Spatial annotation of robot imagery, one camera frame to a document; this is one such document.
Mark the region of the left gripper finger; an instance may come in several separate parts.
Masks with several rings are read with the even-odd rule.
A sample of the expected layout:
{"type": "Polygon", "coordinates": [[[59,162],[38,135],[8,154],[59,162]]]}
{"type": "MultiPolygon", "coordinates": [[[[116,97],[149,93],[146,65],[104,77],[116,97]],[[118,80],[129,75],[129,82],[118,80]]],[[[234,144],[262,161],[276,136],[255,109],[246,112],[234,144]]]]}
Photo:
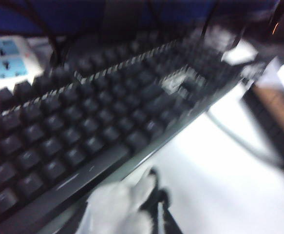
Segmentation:
{"type": "Polygon", "coordinates": [[[181,234],[179,226],[164,202],[158,202],[153,209],[154,234],[181,234]]]}

